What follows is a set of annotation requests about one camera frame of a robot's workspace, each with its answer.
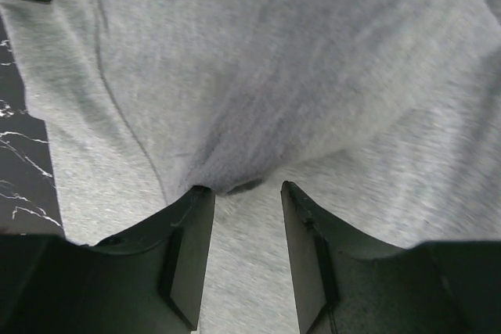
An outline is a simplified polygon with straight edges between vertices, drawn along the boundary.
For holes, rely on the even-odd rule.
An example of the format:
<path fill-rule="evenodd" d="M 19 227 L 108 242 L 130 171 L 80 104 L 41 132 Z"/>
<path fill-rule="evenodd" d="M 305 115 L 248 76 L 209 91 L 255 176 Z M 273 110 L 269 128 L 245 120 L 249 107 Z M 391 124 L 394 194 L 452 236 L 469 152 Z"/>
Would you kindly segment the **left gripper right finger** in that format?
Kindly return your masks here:
<path fill-rule="evenodd" d="M 497 333 L 500 244 L 380 241 L 293 182 L 281 188 L 303 333 Z"/>

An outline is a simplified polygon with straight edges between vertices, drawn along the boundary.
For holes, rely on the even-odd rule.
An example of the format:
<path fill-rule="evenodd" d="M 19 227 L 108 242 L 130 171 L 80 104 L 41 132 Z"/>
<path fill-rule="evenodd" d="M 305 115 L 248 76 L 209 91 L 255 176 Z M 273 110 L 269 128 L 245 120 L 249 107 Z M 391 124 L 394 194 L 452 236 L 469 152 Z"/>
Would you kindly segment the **grey t shirt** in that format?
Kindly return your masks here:
<path fill-rule="evenodd" d="M 218 194 L 201 333 L 296 333 L 280 187 L 411 246 L 500 237 L 500 0 L 4 0 L 67 236 Z"/>

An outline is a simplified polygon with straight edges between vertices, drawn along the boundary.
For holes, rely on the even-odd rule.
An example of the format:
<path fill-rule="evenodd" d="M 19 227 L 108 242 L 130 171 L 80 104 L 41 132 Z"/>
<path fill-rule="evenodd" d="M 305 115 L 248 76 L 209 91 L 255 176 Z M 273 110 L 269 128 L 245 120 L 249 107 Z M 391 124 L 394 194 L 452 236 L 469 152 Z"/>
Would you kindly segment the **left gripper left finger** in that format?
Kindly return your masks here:
<path fill-rule="evenodd" d="M 194 332 L 213 218 L 214 193 L 194 187 L 94 246 L 2 236 L 2 332 Z"/>

